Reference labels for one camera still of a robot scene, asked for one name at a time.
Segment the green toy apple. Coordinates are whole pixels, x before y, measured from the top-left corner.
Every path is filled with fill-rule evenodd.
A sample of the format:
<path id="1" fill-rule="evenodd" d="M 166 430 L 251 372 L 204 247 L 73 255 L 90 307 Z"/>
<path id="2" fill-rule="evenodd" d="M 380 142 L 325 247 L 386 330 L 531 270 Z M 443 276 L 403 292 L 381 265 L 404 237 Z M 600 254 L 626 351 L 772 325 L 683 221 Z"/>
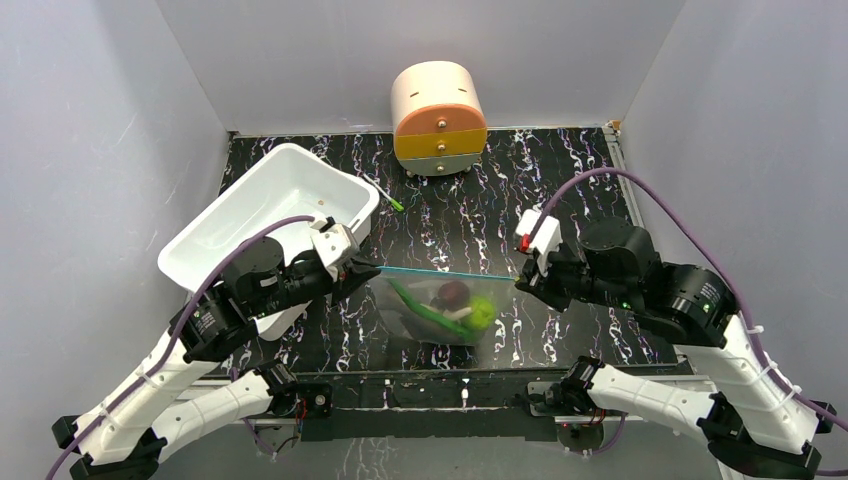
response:
<path id="1" fill-rule="evenodd" d="M 461 323 L 472 331 L 485 331 L 497 319 L 496 307 L 491 300 L 482 296 L 472 296 L 468 308 L 470 313 L 461 319 Z"/>

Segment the clear zip top bag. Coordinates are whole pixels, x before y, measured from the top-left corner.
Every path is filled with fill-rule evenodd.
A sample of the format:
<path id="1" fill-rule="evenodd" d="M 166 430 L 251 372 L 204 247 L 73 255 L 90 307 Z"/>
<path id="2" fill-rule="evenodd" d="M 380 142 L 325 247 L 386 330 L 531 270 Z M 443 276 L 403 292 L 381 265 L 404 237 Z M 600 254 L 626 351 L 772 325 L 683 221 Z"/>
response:
<path id="1" fill-rule="evenodd" d="M 385 266 L 368 288 L 392 335 L 474 346 L 511 307 L 514 283 L 507 276 Z"/>

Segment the cream toy garlic piece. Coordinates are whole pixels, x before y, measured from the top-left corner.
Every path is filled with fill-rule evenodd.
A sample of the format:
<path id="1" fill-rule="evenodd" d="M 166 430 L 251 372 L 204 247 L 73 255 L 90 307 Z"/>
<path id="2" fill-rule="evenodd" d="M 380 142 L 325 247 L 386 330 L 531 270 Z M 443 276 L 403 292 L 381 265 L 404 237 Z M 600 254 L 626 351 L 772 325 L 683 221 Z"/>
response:
<path id="1" fill-rule="evenodd" d="M 464 307 L 458 310 L 449 310 L 440 309 L 432 305 L 426 305 L 426 308 L 453 322 L 460 322 L 463 318 L 466 318 L 473 313 L 473 309 L 471 307 Z"/>

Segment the green toy chili pepper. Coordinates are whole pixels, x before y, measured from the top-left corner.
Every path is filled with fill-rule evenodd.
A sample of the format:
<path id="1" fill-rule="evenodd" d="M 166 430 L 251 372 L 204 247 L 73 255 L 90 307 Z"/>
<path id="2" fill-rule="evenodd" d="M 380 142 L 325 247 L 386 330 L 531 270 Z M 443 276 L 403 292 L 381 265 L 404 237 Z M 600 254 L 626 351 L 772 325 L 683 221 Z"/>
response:
<path id="1" fill-rule="evenodd" d="M 430 343 L 471 345 L 484 331 L 472 331 L 461 321 L 450 321 L 426 308 L 426 305 L 440 308 L 436 300 L 437 291 L 446 282 L 439 284 L 437 288 L 433 282 L 419 282 L 406 287 L 399 280 L 388 280 L 394 295 L 406 307 L 405 327 L 414 338 Z"/>

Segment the white plastic bin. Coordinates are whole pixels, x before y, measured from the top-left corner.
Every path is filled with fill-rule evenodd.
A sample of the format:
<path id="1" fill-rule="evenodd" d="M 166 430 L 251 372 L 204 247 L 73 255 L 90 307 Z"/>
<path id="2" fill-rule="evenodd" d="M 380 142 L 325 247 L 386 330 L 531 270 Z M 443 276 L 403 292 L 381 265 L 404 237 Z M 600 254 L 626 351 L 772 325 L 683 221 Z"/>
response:
<path id="1" fill-rule="evenodd" d="M 371 230 L 377 190 L 308 150 L 275 147 L 208 205 L 159 253 L 158 267 L 193 293 L 213 267 L 262 228 L 320 213 L 348 226 L 361 243 Z"/>

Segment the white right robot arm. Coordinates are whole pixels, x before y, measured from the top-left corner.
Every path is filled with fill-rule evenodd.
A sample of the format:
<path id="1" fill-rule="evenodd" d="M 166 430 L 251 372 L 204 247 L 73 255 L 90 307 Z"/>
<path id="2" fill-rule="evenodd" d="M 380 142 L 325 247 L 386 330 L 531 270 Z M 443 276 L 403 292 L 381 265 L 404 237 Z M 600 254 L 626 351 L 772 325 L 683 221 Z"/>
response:
<path id="1" fill-rule="evenodd" d="M 560 312 L 573 301 L 626 310 L 714 387 L 689 392 L 581 356 L 560 381 L 528 385 L 534 415 L 627 413 L 697 440 L 750 477 L 816 475 L 821 456 L 812 441 L 830 431 L 832 408 L 806 406 L 796 391 L 781 389 L 777 367 L 758 360 L 736 298 L 717 274 L 663 261 L 647 230 L 617 217 L 584 228 L 575 248 L 556 219 L 534 210 L 522 214 L 516 235 L 527 255 L 519 290 Z"/>

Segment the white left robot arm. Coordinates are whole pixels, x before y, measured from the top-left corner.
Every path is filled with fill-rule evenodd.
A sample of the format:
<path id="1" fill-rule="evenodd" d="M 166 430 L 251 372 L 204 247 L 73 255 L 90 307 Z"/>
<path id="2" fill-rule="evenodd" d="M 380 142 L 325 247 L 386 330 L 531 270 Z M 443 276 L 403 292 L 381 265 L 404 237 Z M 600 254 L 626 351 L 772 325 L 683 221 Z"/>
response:
<path id="1" fill-rule="evenodd" d="M 63 416 L 53 435 L 76 454 L 75 479 L 148 479 L 180 449 L 232 422 L 286 416 L 302 398 L 279 361 L 189 401 L 180 395 L 247 342 L 261 317 L 325 296 L 342 300 L 379 274 L 343 226 L 320 232 L 311 249 L 286 260 L 270 237 L 242 243 L 172 318 L 151 353 L 98 407 Z"/>

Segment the green white pen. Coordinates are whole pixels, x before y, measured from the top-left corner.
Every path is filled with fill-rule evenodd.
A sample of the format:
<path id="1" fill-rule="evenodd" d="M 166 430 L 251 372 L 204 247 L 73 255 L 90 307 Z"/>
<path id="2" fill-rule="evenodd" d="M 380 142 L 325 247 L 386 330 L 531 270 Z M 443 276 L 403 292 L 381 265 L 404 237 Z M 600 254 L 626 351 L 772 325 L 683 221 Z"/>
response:
<path id="1" fill-rule="evenodd" d="M 372 185 L 381 194 L 381 196 L 389 202 L 389 204 L 395 211 L 399 213 L 403 213 L 405 211 L 405 207 L 399 201 L 393 198 L 385 189 L 383 189 L 376 180 L 372 179 L 367 175 L 363 175 L 362 178 L 370 185 Z"/>

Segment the round orange drawer cabinet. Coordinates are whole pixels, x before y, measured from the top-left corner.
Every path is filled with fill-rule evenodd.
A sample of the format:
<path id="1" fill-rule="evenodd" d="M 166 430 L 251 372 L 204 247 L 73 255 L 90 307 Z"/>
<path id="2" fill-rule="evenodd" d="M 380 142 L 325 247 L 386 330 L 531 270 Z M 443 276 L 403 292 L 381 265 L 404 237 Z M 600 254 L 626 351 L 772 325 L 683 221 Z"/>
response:
<path id="1" fill-rule="evenodd" d="M 450 61 L 403 70 L 390 93 L 393 149 L 409 177 L 469 172 L 482 155 L 488 126 L 473 79 Z"/>

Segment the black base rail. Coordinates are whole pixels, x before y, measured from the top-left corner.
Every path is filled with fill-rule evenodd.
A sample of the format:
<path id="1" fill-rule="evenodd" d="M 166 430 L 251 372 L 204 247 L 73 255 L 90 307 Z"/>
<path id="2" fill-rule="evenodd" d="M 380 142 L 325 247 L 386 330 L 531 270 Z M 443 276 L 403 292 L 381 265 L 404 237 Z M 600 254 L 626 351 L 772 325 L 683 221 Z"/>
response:
<path id="1" fill-rule="evenodd" d="M 566 393 L 561 370 L 429 370 L 301 374 L 292 390 L 252 415 L 303 442 L 394 437 L 520 438 L 597 451 L 621 434 L 622 414 Z"/>

